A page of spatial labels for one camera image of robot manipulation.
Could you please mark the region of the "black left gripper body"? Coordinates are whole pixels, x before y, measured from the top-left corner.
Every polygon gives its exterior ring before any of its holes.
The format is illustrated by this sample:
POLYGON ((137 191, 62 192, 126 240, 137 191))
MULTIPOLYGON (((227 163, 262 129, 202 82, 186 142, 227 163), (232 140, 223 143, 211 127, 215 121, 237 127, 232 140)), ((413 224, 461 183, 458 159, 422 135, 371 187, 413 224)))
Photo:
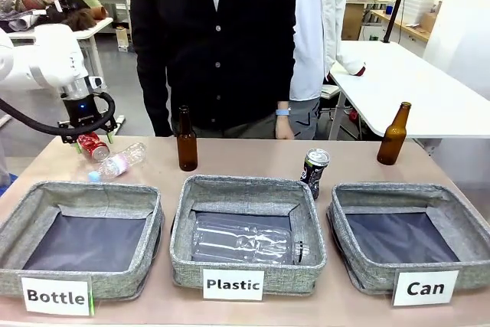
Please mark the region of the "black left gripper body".
POLYGON ((70 128, 63 128, 63 136, 85 135, 98 129, 112 132, 117 128, 114 118, 116 104, 108 93, 90 93, 81 99, 64 100, 64 106, 69 116, 70 128), (107 103, 107 110, 98 110, 96 98, 107 103))

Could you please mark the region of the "person left hand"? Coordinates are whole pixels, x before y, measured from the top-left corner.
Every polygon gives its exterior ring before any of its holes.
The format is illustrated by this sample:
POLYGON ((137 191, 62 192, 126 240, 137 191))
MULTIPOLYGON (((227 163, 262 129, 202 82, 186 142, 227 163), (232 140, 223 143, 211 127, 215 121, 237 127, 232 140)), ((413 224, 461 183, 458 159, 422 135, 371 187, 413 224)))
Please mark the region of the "person left hand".
POLYGON ((294 132, 289 124, 289 116, 277 116, 275 125, 276 139, 294 139, 294 132))

